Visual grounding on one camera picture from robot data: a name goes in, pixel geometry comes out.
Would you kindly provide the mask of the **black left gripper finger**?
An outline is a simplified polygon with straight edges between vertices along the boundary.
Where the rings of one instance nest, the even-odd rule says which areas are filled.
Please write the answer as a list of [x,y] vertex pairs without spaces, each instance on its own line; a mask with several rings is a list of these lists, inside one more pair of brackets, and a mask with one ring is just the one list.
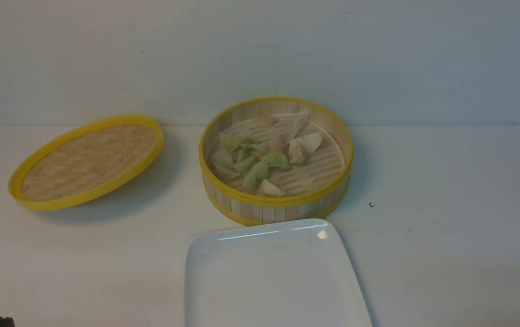
[[11,317],[0,317],[0,327],[15,327],[14,319]]

